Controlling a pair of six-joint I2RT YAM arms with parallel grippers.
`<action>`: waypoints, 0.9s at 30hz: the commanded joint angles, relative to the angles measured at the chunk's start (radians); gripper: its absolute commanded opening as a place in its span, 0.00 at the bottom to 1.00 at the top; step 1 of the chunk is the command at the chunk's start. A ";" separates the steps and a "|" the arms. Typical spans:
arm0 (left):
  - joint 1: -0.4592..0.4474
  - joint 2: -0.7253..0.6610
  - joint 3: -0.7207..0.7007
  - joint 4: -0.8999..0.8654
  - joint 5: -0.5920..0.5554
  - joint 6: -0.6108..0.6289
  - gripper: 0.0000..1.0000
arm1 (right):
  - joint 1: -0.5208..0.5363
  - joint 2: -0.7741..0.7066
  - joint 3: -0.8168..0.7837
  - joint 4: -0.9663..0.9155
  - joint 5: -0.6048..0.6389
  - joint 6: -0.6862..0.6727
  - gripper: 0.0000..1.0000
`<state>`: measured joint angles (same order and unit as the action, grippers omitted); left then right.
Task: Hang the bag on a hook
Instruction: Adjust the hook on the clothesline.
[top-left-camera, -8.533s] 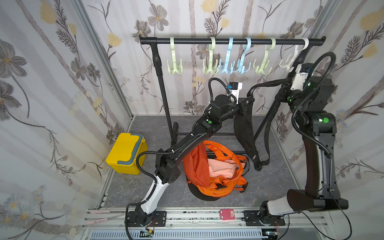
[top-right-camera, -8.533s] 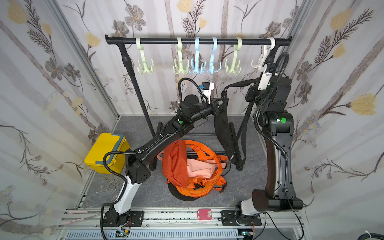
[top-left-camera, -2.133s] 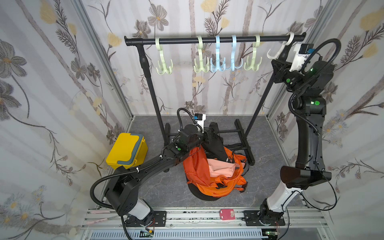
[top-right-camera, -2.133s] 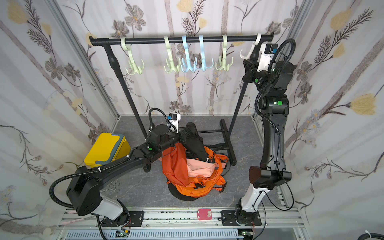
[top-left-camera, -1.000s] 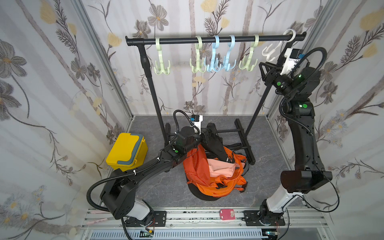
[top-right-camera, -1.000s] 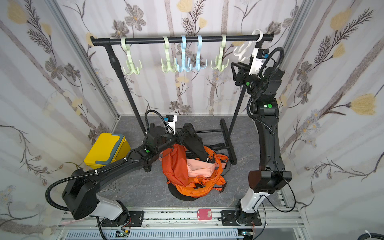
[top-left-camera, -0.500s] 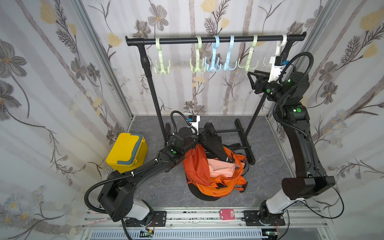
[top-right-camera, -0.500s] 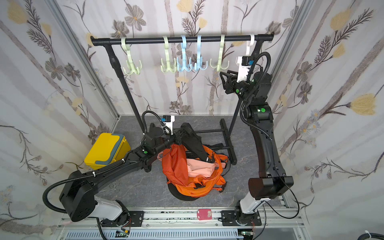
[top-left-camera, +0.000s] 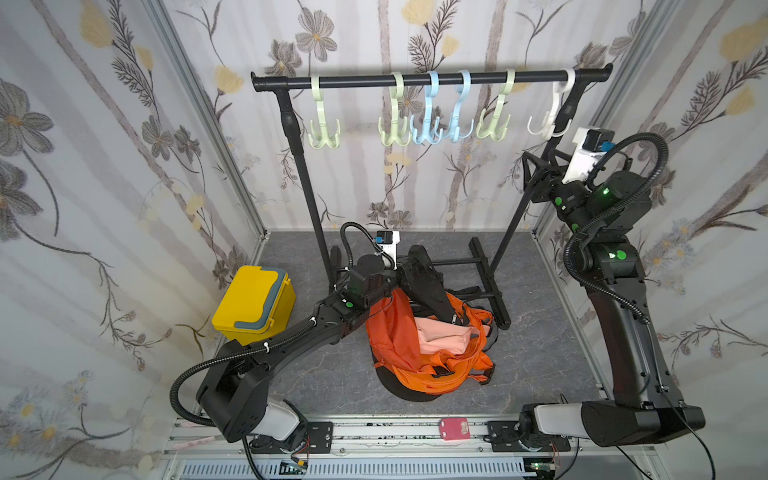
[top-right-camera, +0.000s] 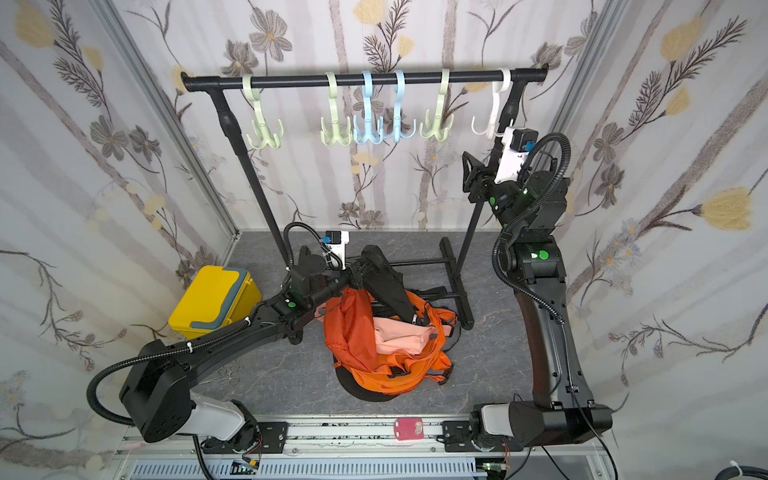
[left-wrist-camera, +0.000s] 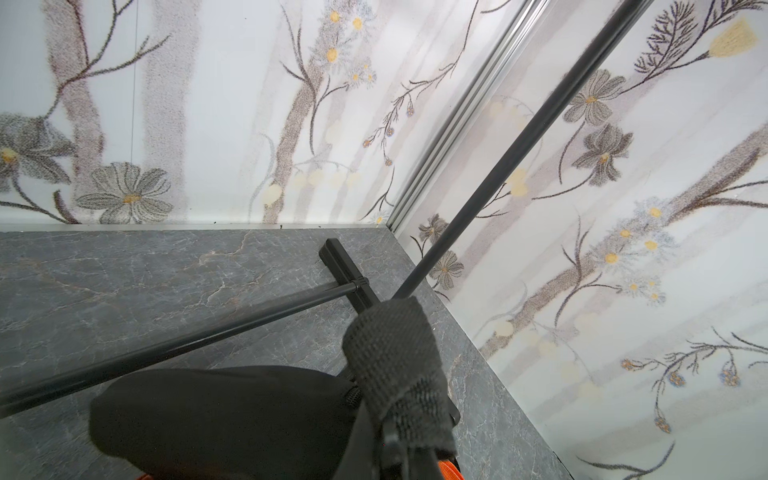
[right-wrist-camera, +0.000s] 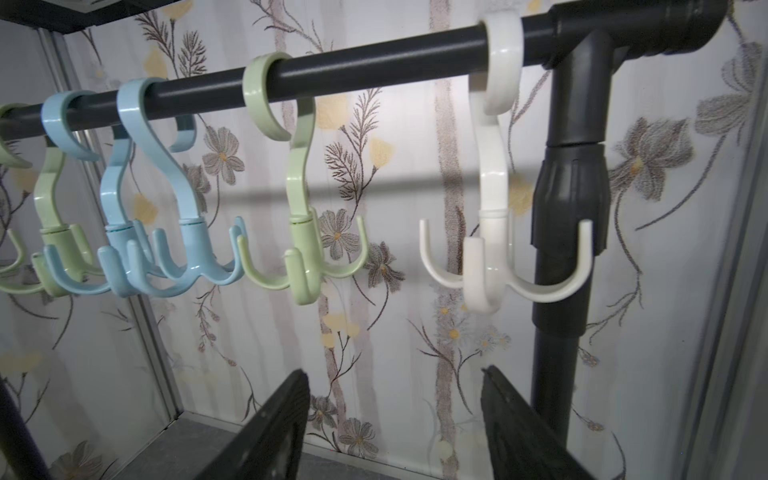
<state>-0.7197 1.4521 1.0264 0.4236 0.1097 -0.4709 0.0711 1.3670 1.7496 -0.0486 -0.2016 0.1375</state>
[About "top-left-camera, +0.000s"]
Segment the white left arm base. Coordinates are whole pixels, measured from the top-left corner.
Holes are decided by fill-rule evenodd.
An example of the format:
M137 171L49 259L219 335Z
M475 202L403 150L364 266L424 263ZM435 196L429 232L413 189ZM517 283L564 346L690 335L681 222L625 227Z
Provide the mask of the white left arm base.
M269 399L263 417L252 433L286 442L295 438L302 439L306 429L306 418L290 402Z

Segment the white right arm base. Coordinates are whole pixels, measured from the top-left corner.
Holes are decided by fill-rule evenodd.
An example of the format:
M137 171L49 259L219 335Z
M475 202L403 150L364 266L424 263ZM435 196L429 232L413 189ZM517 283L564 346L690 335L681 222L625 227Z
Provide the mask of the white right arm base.
M526 404L519 414L522 436L561 436L588 439L582 403Z

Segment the bright orange sling bag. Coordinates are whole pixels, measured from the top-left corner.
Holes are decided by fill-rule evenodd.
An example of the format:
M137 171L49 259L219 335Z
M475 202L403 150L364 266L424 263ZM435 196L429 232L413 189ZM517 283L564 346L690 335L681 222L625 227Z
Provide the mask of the bright orange sling bag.
M480 336L470 341L464 354L452 355L441 351L433 355L421 354L423 366L415 375L415 386L409 389L433 395L448 394L456 391L468 380L475 380L482 385L490 382L495 364L488 355L498 337L498 328L492 312L470 305L458 298L453 292L448 293L451 304L469 320L469 325L480 330ZM419 305L410 306L415 317L436 319Z

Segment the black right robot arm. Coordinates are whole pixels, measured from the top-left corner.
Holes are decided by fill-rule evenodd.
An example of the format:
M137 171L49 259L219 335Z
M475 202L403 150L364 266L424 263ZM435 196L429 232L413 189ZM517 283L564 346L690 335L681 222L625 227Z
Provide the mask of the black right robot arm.
M591 440L600 447L660 444L702 429L701 408L688 404L661 352L647 301L645 270L628 232L650 209L647 176L620 170L596 186L564 180L565 169L526 153L526 190L551 202L571 230L563 264L597 315L612 372L609 400L533 408L536 430Z

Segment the pink sling bag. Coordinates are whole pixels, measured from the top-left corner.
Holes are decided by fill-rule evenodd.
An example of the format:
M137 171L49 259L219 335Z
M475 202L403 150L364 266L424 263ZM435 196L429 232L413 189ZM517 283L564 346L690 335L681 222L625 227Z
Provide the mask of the pink sling bag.
M433 355L441 351L452 355L466 352L470 341L480 336L480 330L472 326L460 326L427 317L415 317L419 351Z

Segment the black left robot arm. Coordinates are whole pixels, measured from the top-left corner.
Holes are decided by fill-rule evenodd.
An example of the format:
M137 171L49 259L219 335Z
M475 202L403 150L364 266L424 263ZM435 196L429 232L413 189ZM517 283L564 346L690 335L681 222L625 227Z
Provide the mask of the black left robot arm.
M360 261L304 321L249 346L231 341L222 354L190 368L190 376L205 374L196 401L208 415L207 424L230 443L254 432L266 416L269 384L284 367L352 333L383 309L379 301L391 306L396 289L415 285L427 271L426 261L411 255L395 270L374 271L372 263Z

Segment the dark orange backpack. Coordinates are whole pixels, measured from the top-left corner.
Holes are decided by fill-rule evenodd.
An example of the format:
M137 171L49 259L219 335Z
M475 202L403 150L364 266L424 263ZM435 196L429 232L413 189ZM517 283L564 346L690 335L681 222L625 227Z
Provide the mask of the dark orange backpack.
M392 373L403 386L415 386L423 362L413 311L402 289L372 306L366 331L374 366Z

